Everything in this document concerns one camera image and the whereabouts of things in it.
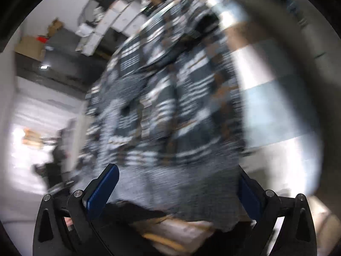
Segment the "black white plaid cardigan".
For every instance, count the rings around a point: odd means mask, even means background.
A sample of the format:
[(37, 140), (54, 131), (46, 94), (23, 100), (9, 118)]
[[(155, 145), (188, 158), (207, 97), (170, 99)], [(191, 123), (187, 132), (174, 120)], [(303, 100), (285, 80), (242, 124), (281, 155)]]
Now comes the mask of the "black white plaid cardigan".
[(164, 7), (113, 54), (87, 102), (80, 186), (116, 164), (113, 199), (222, 231), (238, 222), (240, 90), (212, 6)]

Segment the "plaid bed sheet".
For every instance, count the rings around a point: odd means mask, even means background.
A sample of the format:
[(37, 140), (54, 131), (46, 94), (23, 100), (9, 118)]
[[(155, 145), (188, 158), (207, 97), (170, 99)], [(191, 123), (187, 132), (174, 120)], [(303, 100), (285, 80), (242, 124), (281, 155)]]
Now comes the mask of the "plaid bed sheet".
[(299, 25), (277, 0), (209, 0), (228, 35), (242, 96), (241, 167), (264, 188), (312, 195), (322, 166), (315, 69)]

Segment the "black refrigerator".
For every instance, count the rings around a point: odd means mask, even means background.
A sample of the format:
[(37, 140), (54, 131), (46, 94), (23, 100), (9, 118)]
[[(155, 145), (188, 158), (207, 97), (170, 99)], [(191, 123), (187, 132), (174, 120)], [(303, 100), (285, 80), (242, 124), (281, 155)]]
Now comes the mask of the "black refrigerator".
[(104, 71), (106, 60), (76, 51), (79, 41), (64, 28), (46, 43), (23, 37), (14, 50), (17, 75), (71, 96), (86, 93)]

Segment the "cardboard box on refrigerator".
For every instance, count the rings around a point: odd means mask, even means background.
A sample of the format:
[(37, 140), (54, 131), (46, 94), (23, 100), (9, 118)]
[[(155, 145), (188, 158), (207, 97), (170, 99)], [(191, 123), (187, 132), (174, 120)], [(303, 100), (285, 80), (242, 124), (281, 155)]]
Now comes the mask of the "cardboard box on refrigerator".
[(58, 18), (54, 19), (48, 26), (47, 36), (50, 38), (57, 33), (58, 30), (64, 27), (64, 23)]

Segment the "white drawer desk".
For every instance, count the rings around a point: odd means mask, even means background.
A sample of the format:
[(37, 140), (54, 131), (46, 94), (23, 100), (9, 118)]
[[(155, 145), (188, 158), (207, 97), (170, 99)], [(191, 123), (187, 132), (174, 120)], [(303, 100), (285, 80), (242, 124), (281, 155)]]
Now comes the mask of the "white drawer desk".
[(108, 32), (121, 33), (129, 38), (146, 21), (141, 0), (115, 0), (108, 9), (90, 0), (78, 18), (76, 35), (80, 41), (76, 51), (92, 56)]

